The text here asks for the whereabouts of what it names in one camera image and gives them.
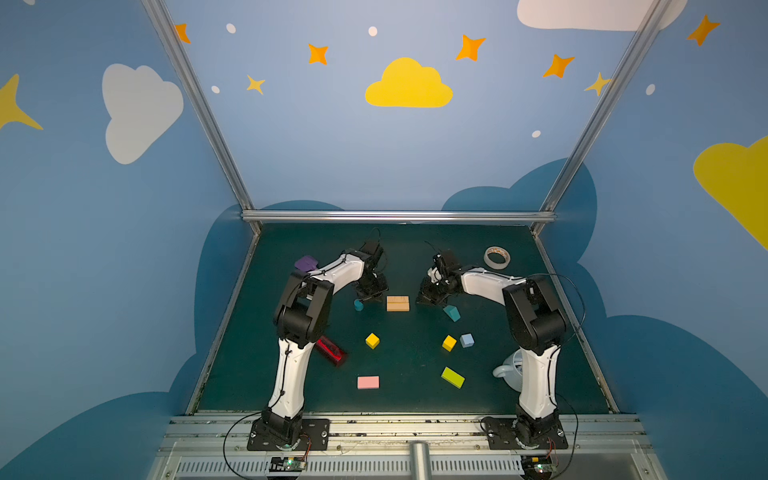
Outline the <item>pink rectangular block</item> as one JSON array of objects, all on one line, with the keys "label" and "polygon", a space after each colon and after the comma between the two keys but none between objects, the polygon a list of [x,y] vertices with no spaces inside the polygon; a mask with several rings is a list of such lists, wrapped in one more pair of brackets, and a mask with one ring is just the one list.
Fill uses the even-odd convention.
[{"label": "pink rectangular block", "polygon": [[359,390],[372,390],[380,388],[379,376],[359,376],[357,378],[357,388]]}]

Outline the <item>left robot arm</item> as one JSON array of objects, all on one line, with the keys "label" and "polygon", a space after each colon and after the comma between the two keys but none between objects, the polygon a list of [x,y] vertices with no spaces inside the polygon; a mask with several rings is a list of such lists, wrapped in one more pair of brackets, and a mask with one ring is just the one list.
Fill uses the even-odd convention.
[{"label": "left robot arm", "polygon": [[377,270],[383,254],[380,243],[368,241],[323,267],[290,275],[274,316],[280,353],[275,387],[260,420],[279,443],[299,438],[308,364],[328,325],[333,296],[351,285],[362,303],[380,299],[388,290]]}]

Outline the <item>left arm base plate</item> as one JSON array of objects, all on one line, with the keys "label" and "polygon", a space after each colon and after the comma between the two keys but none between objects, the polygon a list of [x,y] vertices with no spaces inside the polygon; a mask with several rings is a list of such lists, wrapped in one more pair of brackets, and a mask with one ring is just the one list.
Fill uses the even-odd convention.
[{"label": "left arm base plate", "polygon": [[246,444],[248,451],[325,451],[328,448],[330,421],[302,419],[285,425],[268,425],[257,420]]}]

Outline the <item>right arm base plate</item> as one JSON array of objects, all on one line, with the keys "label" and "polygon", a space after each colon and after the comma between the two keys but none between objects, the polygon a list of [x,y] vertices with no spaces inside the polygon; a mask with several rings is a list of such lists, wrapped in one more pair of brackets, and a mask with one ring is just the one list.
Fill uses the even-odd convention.
[{"label": "right arm base plate", "polygon": [[545,433],[537,434],[533,439],[527,440],[521,437],[521,430],[516,424],[516,418],[491,416],[483,417],[479,423],[491,450],[548,450],[550,448],[560,450],[569,447],[560,421]]}]

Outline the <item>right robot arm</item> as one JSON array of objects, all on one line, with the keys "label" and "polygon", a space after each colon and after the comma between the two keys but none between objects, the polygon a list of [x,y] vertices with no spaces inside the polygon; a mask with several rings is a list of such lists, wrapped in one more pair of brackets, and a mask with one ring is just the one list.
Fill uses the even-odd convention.
[{"label": "right robot arm", "polygon": [[482,297],[505,308],[512,337],[522,351],[518,435],[532,442],[557,429],[556,369],[568,322],[551,282],[540,275],[514,277],[480,267],[450,271],[433,266],[421,282],[418,301],[443,305],[458,294]]}]

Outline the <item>lime green rectangular block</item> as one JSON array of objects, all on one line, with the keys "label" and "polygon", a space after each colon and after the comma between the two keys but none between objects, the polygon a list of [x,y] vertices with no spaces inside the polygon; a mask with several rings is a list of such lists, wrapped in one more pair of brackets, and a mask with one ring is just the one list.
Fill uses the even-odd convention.
[{"label": "lime green rectangular block", "polygon": [[457,389],[461,389],[465,383],[465,377],[449,367],[443,369],[441,378]]}]

